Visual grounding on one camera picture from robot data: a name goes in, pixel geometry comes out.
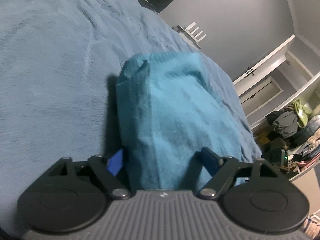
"gray ribbed panel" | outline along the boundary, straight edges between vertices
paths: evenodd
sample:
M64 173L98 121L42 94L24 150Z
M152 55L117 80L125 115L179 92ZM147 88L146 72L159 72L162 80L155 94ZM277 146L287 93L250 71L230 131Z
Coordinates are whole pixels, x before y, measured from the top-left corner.
M214 201L196 198L190 191L138 191L135 197L114 201L105 215L86 229L64 236L28 231L26 240L304 240L302 232L265 236L233 222Z

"ceiling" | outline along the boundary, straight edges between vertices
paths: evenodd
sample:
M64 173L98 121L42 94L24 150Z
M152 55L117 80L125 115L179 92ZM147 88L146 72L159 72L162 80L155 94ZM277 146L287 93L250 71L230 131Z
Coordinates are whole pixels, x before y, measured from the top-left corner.
M288 0L295 34L320 57L320 0Z

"black electronic device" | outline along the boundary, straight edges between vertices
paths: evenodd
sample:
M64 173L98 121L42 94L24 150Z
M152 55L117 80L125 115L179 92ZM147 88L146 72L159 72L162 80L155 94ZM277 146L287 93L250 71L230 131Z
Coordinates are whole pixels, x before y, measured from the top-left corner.
M61 158L18 200L23 239L308 239L299 230L307 198L269 162L239 163L206 147L199 157L212 179L197 194L132 194L103 157ZM250 180L234 186L241 177Z

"turquoise cloth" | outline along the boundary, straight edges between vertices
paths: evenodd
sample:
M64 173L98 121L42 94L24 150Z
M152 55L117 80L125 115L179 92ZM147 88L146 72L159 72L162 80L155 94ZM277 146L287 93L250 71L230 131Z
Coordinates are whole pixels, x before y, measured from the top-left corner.
M198 190L211 178L195 153L241 160L240 133L197 53L138 54L116 85L130 186Z

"white logo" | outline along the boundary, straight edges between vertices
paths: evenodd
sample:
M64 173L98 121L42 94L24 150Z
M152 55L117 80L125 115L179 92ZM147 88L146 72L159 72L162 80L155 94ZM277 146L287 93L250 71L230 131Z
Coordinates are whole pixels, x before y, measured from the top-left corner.
M169 195L168 195L168 193L165 193L165 192L160 194L160 197L167 197L167 196L169 196Z

